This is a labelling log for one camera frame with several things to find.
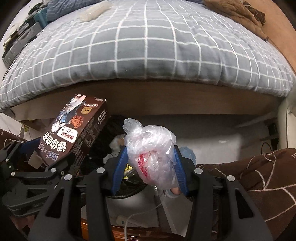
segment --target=brown cardboard box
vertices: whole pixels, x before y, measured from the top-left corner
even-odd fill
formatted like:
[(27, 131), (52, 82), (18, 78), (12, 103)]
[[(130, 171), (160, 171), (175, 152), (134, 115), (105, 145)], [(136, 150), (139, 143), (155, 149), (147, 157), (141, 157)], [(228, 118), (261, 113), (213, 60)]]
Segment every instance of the brown cardboard box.
[(77, 94), (41, 138), (40, 156), (51, 165), (71, 151), (79, 168), (109, 116), (106, 99)]

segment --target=patterned brown fabric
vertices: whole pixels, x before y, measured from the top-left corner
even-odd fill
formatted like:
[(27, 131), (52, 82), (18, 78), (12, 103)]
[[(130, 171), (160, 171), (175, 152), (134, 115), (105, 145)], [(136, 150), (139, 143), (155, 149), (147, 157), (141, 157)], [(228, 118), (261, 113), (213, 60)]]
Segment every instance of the patterned brown fabric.
[(242, 4), (254, 15), (262, 26), (265, 24), (265, 13), (253, 8), (247, 1), (244, 1)]
[(197, 167), (211, 175), (233, 175), (248, 192), (276, 239), (296, 214), (296, 149)]
[(233, 21), (240, 23), (246, 29), (256, 34), (263, 40), (267, 40), (267, 35), (262, 31), (262, 24), (243, 5), (240, 0), (203, 0), (204, 4), (212, 11)]

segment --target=gray checkered bedding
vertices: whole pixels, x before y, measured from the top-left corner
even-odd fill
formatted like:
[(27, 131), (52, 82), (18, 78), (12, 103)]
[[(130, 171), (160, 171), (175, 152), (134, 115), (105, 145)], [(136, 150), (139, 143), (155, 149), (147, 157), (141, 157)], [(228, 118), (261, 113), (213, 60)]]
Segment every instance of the gray checkered bedding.
[(287, 96), (285, 58), (250, 31), (183, 0), (111, 0), (81, 23), (80, 9), (49, 24), (20, 54), (0, 89), (0, 111), (89, 80), (149, 78), (225, 85)]

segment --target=silver screw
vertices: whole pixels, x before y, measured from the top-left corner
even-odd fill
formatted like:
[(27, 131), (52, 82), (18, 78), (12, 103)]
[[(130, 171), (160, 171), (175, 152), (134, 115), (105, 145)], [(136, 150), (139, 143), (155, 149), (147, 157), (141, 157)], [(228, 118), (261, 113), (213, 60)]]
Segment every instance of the silver screw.
[(65, 179), (66, 181), (71, 180), (71, 178), (72, 178), (72, 175), (71, 175), (71, 174), (67, 174), (67, 175), (65, 175), (65, 177), (64, 177), (64, 179)]
[(235, 180), (235, 177), (232, 175), (227, 176), (227, 180), (230, 182), (233, 182)]
[(103, 167), (99, 167), (97, 170), (96, 170), (97, 173), (104, 173), (105, 172), (105, 168)]
[(194, 172), (195, 172), (196, 174), (202, 174), (203, 170), (202, 170), (201, 168), (195, 168), (195, 169), (194, 169)]

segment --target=gray pillow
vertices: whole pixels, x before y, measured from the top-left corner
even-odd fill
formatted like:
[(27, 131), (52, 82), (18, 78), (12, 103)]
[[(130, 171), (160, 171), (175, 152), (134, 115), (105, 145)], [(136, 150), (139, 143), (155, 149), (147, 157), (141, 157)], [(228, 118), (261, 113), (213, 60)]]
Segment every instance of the gray pillow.
[(46, 15), (47, 21), (55, 21), (61, 16), (101, 1), (102, 0), (50, 0)]

